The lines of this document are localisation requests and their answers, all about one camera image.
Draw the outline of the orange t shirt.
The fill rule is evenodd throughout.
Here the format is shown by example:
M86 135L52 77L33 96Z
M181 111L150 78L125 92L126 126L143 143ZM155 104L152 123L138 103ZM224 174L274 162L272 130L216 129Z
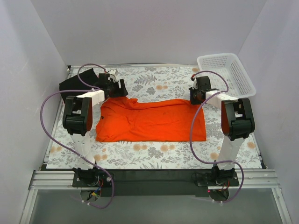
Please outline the orange t shirt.
M100 112L99 142L206 141L203 110L188 100L140 103L136 98L110 98Z

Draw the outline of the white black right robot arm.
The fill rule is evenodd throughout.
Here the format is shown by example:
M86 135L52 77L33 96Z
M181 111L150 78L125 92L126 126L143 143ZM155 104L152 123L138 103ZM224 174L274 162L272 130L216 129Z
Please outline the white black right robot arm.
M236 98L227 94L228 90L220 91L211 87L208 76L193 75L193 86L190 90L192 105L205 103L221 109L221 129L224 140L221 151L213 164L212 182L222 185L228 180L228 173L234 172L235 160L241 144L254 131L255 122L248 98Z

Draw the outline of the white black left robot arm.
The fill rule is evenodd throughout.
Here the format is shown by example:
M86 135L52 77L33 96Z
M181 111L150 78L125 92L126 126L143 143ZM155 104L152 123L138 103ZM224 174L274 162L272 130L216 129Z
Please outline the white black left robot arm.
M95 84L99 90L92 89L77 96L66 97L63 127L75 144L74 151L80 155L78 168L82 170L92 169L95 164L90 138L90 130L93 126L93 107L109 98L128 95L124 80L119 80L117 74L116 69L100 73L99 80Z

